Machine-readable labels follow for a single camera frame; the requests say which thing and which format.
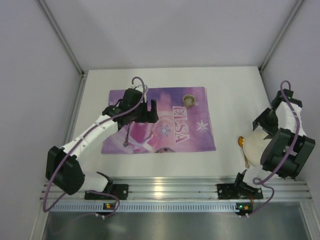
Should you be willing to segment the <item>cream bear plate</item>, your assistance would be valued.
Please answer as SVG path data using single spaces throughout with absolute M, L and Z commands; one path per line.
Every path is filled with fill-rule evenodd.
M 271 139 L 264 140 L 266 133 L 262 129 L 256 129 L 244 137 L 244 152 L 248 162 L 256 167 L 260 165 L 261 157 Z

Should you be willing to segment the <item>iridescent purple fork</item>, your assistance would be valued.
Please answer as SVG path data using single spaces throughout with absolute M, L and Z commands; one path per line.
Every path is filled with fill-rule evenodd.
M 129 145 L 130 128 L 131 128 L 131 125 L 129 124 L 128 128 L 127 128 L 126 136 L 125 136 L 125 139 L 124 139 L 124 142 L 123 142 L 123 146 L 125 148 Z

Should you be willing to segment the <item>purple Elsa placemat cloth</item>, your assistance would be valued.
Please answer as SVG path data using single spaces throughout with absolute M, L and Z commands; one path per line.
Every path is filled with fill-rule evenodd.
M 195 96 L 193 107 L 184 107 L 185 95 Z M 147 99 L 156 100 L 158 121 L 131 123 L 127 147 L 123 143 L 128 125 L 124 126 L 103 142 L 102 154 L 194 153 L 216 150 L 205 87 L 150 88 Z

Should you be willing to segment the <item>speckled beige cup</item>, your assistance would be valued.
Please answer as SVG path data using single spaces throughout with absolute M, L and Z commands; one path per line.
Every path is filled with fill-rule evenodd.
M 192 108 L 195 105 L 196 97 L 192 94 L 186 94 L 182 98 L 183 106 L 186 108 Z

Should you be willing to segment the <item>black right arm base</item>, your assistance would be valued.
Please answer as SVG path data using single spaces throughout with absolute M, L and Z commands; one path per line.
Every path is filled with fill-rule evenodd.
M 244 182 L 246 170 L 238 173 L 233 183 L 217 184 L 217 195 L 219 200 L 262 200 L 262 190 Z

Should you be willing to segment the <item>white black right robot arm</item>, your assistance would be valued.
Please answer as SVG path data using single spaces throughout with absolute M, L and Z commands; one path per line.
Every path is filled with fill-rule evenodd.
M 274 175 L 295 178 L 315 148 L 316 142 L 305 133 L 302 120 L 302 101 L 293 91 L 278 91 L 271 106 L 252 123 L 253 130 L 243 139 L 243 154 L 250 168 L 244 182 L 257 187 Z

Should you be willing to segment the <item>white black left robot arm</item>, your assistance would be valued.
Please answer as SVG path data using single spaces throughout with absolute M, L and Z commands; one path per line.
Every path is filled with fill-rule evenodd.
M 106 107 L 79 137 L 48 151 L 45 177 L 68 195 L 78 191 L 105 191 L 111 179 L 103 173 L 83 169 L 91 153 L 124 126 L 132 122 L 156 123 L 158 119 L 155 99 L 147 101 L 140 90 L 127 89 L 117 104 Z

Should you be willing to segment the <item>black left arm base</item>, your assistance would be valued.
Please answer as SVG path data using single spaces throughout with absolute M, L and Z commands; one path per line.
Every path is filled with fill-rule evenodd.
M 112 184 L 107 186 L 106 189 L 102 192 L 104 194 L 109 194 L 117 197 L 119 200 L 126 200 L 129 194 L 129 185 L 128 184 Z M 89 191 L 85 192 L 85 200 L 113 200 L 111 196 L 101 195 L 97 193 L 92 193 Z

